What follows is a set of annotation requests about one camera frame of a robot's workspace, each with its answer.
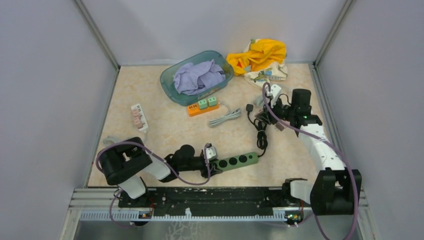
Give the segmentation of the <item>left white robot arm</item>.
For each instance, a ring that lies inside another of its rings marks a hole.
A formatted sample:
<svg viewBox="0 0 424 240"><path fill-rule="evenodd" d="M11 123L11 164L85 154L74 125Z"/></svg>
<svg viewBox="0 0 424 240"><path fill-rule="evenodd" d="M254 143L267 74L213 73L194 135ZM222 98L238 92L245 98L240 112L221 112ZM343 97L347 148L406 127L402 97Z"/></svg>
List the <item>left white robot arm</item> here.
<svg viewBox="0 0 424 240"><path fill-rule="evenodd" d="M208 183L212 176L222 173L218 165L217 150L206 144L199 156L188 144L162 158L150 151L141 138L133 137L113 143L96 156L95 165L103 173L110 186L118 186L121 192L138 207L149 203L150 193L139 172L155 177L161 183L180 179L181 172L198 171Z"/></svg>

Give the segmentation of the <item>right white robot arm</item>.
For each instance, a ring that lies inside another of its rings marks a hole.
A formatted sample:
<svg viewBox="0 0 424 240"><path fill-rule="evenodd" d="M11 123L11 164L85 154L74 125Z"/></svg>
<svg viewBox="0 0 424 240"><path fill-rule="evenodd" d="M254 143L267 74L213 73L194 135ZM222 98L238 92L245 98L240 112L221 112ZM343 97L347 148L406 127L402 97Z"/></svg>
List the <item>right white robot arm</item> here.
<svg viewBox="0 0 424 240"><path fill-rule="evenodd" d="M289 178L283 184L281 199L287 206L300 200L311 206L316 216L353 215L358 209L362 176L357 169L349 169L341 152L329 142L319 116L312 113L311 91L297 88L291 102L284 104L279 85L264 85L263 115L271 124L280 124L295 131L306 147L317 170L314 183L303 178Z"/></svg>

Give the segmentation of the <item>green power strip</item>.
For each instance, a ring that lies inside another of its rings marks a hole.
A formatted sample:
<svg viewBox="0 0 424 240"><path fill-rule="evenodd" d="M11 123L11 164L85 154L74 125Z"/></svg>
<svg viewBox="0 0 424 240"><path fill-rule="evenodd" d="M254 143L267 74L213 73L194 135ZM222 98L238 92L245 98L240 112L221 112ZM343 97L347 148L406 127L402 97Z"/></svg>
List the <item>green power strip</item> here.
<svg viewBox="0 0 424 240"><path fill-rule="evenodd" d="M250 165L257 164L258 162L258 154L254 151L213 161L216 165L216 169L222 172L248 167Z"/></svg>

